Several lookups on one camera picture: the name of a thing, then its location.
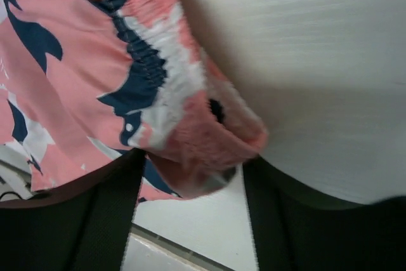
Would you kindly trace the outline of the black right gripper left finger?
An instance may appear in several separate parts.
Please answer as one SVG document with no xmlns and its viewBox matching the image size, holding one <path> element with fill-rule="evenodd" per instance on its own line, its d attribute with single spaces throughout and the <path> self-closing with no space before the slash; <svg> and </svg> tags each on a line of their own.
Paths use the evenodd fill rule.
<svg viewBox="0 0 406 271">
<path fill-rule="evenodd" d="M 1 203 L 1 270 L 120 270 L 145 152 L 31 199 Z"/>
</svg>

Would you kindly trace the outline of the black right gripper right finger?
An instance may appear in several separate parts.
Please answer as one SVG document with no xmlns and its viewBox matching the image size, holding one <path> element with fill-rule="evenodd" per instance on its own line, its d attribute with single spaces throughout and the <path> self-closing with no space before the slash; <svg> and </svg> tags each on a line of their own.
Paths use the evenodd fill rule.
<svg viewBox="0 0 406 271">
<path fill-rule="evenodd" d="M 319 192 L 257 158 L 242 167 L 260 270 L 404 270 L 405 198 Z"/>
</svg>

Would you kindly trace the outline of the pink shark print shorts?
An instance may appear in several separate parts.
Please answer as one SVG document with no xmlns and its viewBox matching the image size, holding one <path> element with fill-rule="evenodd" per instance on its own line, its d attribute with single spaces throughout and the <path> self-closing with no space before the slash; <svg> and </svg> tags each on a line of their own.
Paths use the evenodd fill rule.
<svg viewBox="0 0 406 271">
<path fill-rule="evenodd" d="M 32 192 L 142 149 L 140 202 L 193 199 L 266 140 L 180 0 L 1 0 L 1 145 Z"/>
</svg>

